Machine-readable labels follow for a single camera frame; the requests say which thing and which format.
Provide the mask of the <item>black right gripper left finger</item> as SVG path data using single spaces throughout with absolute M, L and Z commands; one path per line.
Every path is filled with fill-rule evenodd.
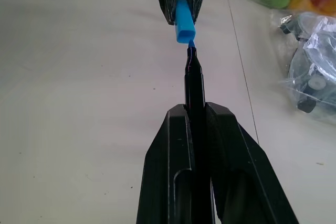
M 178 104 L 145 155 L 136 224 L 192 224 L 193 168 L 188 115 Z

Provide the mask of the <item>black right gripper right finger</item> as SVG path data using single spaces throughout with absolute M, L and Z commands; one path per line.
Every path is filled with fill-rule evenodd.
M 221 105 L 205 106 L 209 170 L 221 224 L 299 224 L 264 150 Z

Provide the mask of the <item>blue marker cap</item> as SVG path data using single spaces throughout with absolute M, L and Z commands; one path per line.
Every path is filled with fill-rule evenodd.
M 195 38 L 196 30 L 186 0 L 176 0 L 175 33 L 176 40 L 180 44 L 189 44 Z

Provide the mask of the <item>black marker with blue tip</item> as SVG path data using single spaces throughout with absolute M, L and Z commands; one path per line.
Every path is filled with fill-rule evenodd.
M 190 121 L 194 151 L 193 224 L 213 224 L 212 188 L 207 162 L 203 73 L 192 40 L 188 43 L 184 80 L 185 105 Z

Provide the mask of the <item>small black cylinder part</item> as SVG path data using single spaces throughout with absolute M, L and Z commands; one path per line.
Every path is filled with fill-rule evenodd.
M 316 107 L 316 100 L 311 97 L 305 97 L 297 103 L 297 108 L 305 113 L 311 113 Z

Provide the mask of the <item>grey round wheel part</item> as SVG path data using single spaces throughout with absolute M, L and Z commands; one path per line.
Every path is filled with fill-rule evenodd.
M 314 75 L 308 81 L 308 86 L 313 90 L 322 90 L 327 85 L 326 80 L 323 76 Z

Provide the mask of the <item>clear bag of black parts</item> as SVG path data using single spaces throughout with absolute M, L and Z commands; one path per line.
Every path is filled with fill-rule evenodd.
M 292 105 L 299 110 L 297 103 L 311 97 L 316 107 L 311 113 L 302 112 L 336 125 L 336 18 L 300 12 L 274 17 L 272 24 L 273 47 L 285 76 L 280 83 Z M 326 80 L 322 90 L 308 86 L 316 74 Z

